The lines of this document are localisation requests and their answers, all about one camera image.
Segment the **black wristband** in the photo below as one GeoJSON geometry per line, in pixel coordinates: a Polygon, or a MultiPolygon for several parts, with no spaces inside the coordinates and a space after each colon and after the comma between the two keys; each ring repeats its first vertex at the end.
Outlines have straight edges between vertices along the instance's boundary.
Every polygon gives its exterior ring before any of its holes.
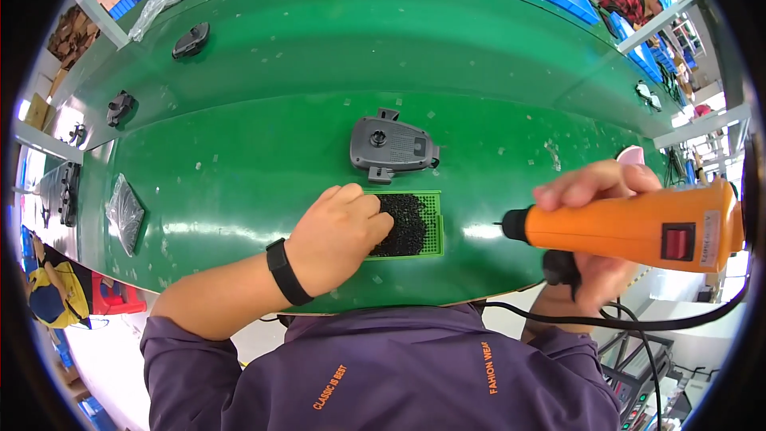
{"type": "Polygon", "coordinates": [[[269,265],[276,285],[280,287],[280,291],[292,306],[301,306],[313,301],[314,298],[306,293],[292,271],[292,266],[287,260],[287,254],[285,254],[284,238],[280,238],[266,247],[266,264],[269,265]]]}

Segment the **bag of black parts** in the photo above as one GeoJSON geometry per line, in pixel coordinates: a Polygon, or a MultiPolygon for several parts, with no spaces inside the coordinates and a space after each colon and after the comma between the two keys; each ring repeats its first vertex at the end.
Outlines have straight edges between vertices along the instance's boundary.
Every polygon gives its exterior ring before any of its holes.
{"type": "Polygon", "coordinates": [[[133,250],[136,248],[143,215],[144,209],[125,180],[125,175],[120,174],[117,183],[114,184],[112,198],[107,204],[107,218],[110,226],[116,229],[117,238],[128,256],[133,256],[133,250]]]}

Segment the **orange electric screwdriver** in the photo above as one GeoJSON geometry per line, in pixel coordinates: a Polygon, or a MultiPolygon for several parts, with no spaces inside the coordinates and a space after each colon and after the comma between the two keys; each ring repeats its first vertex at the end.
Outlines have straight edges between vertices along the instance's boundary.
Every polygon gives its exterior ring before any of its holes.
{"type": "Polygon", "coordinates": [[[744,245],[742,206],[723,178],[708,187],[665,188],[580,208],[510,210],[501,225],[508,238],[538,248],[697,273],[720,272],[744,245]]]}

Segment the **plastic bag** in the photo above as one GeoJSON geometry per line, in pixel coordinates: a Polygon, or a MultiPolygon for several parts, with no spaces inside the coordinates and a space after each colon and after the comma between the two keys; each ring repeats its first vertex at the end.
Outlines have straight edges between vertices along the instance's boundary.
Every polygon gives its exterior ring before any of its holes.
{"type": "Polygon", "coordinates": [[[128,256],[133,256],[133,250],[136,248],[143,215],[144,209],[125,180],[125,175],[120,174],[117,183],[114,184],[112,198],[107,204],[107,218],[110,225],[117,230],[117,238],[128,256]]]}
{"type": "Polygon", "coordinates": [[[133,24],[133,27],[130,28],[128,38],[136,42],[141,42],[144,34],[146,34],[148,28],[152,26],[152,22],[154,22],[154,19],[157,18],[159,13],[181,1],[182,0],[148,0],[141,11],[141,16],[136,23],[133,24]]]}

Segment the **red stool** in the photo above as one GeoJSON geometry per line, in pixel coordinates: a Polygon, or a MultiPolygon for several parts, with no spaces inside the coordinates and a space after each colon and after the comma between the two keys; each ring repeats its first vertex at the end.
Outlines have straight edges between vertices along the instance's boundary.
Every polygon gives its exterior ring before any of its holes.
{"type": "Polygon", "coordinates": [[[107,288],[107,296],[101,295],[102,278],[103,276],[96,272],[91,273],[93,314],[140,313],[146,311],[146,302],[139,300],[136,289],[130,285],[120,283],[120,287],[125,288],[127,302],[121,295],[115,295],[111,288],[107,288]]]}

